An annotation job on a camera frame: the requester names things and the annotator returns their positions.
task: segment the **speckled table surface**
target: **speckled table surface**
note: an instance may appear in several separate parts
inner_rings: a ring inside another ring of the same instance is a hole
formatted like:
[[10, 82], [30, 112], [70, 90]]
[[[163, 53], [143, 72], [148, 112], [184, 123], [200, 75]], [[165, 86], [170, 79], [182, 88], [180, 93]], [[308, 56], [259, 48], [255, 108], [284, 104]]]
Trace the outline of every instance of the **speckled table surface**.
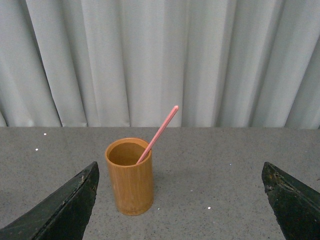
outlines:
[[319, 130], [168, 128], [152, 149], [152, 207], [123, 215], [105, 149], [125, 137], [150, 141], [156, 131], [0, 127], [0, 228], [93, 161], [100, 180], [84, 240], [284, 240], [261, 179], [267, 161], [320, 192]]

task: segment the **curtain fold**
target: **curtain fold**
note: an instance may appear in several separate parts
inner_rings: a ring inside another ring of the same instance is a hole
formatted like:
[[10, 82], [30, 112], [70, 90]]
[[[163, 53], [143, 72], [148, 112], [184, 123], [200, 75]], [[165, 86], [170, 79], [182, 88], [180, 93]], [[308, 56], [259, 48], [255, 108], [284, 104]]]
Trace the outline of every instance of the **curtain fold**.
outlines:
[[320, 126], [318, 0], [2, 0], [0, 126]]

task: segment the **cup rim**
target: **cup rim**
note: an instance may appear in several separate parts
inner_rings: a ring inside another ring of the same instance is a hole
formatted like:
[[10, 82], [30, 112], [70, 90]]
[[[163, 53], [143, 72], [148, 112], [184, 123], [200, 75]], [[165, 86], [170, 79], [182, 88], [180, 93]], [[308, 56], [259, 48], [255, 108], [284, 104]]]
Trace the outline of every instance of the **cup rim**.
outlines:
[[123, 144], [123, 143], [133, 143], [133, 144], [138, 144], [140, 145], [141, 147], [143, 148], [147, 148], [148, 146], [148, 142], [142, 138], [139, 138], [139, 137], [125, 137], [125, 138], [120, 138], [116, 141], [113, 141], [112, 143], [109, 144], [109, 146], [105, 149], [105, 152], [104, 152], [104, 157], [105, 157], [105, 160], [107, 161], [107, 163], [113, 165], [113, 166], [116, 166], [116, 167], [119, 167], [119, 168], [133, 168], [133, 167], [137, 167], [139, 165], [142, 165], [144, 164], [145, 162], [147, 162], [147, 160], [149, 160], [149, 158], [151, 157], [152, 155], [152, 149], [150, 149], [149, 153], [147, 154], [147, 156], [144, 158], [143, 161], [139, 162], [138, 164], [133, 164], [133, 165], [118, 165], [118, 164], [115, 164], [114, 162], [110, 161], [109, 158], [108, 158], [108, 154], [118, 145], [120, 144]]

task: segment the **cylindrical container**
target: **cylindrical container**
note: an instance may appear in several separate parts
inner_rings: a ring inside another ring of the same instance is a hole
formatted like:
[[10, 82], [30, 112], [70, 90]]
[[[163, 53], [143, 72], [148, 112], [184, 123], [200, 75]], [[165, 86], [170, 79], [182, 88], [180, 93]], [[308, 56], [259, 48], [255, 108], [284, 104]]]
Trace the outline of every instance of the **cylindrical container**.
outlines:
[[129, 216], [146, 212], [154, 202], [152, 151], [136, 164], [148, 143], [140, 138], [123, 138], [105, 150], [115, 205]]

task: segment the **straw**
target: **straw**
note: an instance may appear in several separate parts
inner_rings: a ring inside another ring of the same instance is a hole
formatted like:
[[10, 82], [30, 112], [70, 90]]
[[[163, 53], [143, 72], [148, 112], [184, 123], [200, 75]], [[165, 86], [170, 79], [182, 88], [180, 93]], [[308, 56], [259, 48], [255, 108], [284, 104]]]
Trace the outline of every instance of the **straw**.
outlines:
[[163, 131], [165, 130], [166, 126], [168, 126], [168, 124], [170, 123], [171, 119], [174, 117], [174, 115], [177, 113], [177, 111], [179, 110], [179, 106], [176, 105], [172, 108], [171, 112], [169, 113], [169, 115], [166, 117], [166, 119], [164, 120], [164, 122], [162, 123], [161, 127], [159, 128], [159, 130], [156, 132], [156, 134], [154, 135], [154, 137], [152, 138], [151, 142], [149, 143], [149, 145], [146, 147], [146, 149], [144, 150], [144, 152], [142, 153], [141, 157], [139, 158], [139, 160], [136, 162], [136, 164], [142, 162], [146, 155], [149, 153], [150, 149], [152, 148], [152, 146], [155, 144], [155, 142], [157, 141], [157, 139], [160, 137], [160, 135], [163, 133]]

